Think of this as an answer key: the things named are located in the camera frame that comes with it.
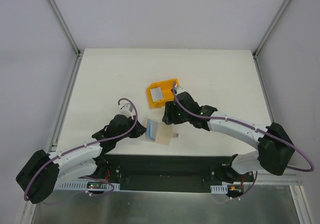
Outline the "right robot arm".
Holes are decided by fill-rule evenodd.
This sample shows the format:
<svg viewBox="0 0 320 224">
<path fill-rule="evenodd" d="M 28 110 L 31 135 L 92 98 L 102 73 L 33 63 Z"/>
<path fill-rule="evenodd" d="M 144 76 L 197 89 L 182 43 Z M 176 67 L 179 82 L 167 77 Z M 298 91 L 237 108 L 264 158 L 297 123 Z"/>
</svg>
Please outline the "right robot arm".
<svg viewBox="0 0 320 224">
<path fill-rule="evenodd" d="M 175 100 L 165 103 L 162 121 L 166 125 L 188 122 L 195 128 L 225 134 L 254 148 L 246 154 L 232 155 L 225 165 L 214 170 L 220 181 L 233 183 L 242 175 L 259 170 L 281 176 L 294 154 L 294 149 L 284 144 L 292 141 L 281 125 L 273 122 L 263 126 L 228 117 L 215 107 L 200 106 L 188 92 L 179 93 Z"/>
</svg>

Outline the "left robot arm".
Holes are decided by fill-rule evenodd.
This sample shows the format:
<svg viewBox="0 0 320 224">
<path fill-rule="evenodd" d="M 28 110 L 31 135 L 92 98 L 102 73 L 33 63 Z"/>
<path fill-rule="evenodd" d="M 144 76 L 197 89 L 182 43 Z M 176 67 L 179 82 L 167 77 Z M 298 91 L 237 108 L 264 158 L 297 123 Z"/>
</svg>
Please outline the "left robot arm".
<svg viewBox="0 0 320 224">
<path fill-rule="evenodd" d="M 59 185 L 82 176 L 101 178 L 106 167 L 102 156 L 113 150 L 124 138 L 139 138 L 146 132 L 136 116 L 116 115 L 89 141 L 63 151 L 36 151 L 16 176 L 24 191 L 24 200 L 37 204 L 45 200 Z"/>
</svg>

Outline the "beige card holder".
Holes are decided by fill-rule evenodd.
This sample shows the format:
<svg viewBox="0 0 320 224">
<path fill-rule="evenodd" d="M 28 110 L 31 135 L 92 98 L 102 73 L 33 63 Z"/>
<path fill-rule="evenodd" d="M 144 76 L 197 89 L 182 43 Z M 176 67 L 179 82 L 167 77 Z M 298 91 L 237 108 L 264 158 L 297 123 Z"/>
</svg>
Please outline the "beige card holder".
<svg viewBox="0 0 320 224">
<path fill-rule="evenodd" d="M 143 135 L 144 141 L 169 145 L 172 139 L 178 138 L 179 134 L 173 131 L 171 125 L 166 125 L 164 123 L 157 122 L 152 119 L 146 119 L 146 132 Z"/>
</svg>

